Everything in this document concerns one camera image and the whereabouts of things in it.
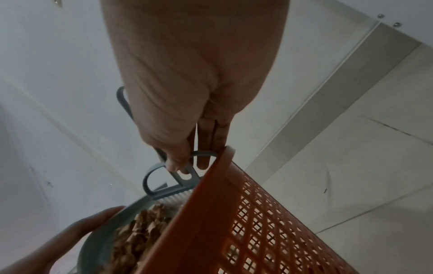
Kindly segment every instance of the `orange plastic basket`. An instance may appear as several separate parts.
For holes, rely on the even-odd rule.
[[[232,162],[227,147],[137,273],[357,273]]]

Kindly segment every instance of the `hand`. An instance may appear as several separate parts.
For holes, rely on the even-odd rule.
[[[124,206],[109,208],[71,224],[32,254],[0,270],[0,274],[48,274],[53,264],[81,238],[100,227],[123,208]]]
[[[198,149],[220,152],[259,92],[280,45],[288,0],[101,0],[142,139],[175,172]],[[209,157],[197,166],[206,169]]]

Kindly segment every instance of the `fingernail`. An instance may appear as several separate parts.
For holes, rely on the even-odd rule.
[[[170,172],[177,172],[177,170],[178,170],[175,163],[173,161],[171,161],[170,159],[167,159],[166,169]]]

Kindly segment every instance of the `mesh pattern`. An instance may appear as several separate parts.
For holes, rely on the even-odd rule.
[[[261,186],[244,177],[219,274],[357,273]]]

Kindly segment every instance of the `white floor tile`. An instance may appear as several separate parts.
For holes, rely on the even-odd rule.
[[[433,273],[433,187],[319,233],[360,273]]]
[[[433,48],[421,45],[350,111],[433,142]]]
[[[432,183],[433,146],[345,112],[263,187],[314,232]]]

